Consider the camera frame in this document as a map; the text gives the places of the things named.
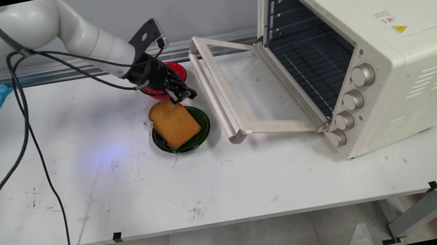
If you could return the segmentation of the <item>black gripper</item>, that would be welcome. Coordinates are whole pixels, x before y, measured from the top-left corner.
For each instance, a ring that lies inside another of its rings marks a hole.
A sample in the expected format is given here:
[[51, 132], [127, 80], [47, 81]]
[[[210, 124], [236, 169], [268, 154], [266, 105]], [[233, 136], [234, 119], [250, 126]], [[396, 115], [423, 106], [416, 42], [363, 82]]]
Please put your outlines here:
[[126, 73], [126, 79], [134, 84], [135, 90], [149, 89], [150, 91], [165, 90], [173, 104], [178, 104], [186, 99], [194, 99], [197, 92], [176, 73], [170, 73], [169, 67], [157, 59], [134, 66]]

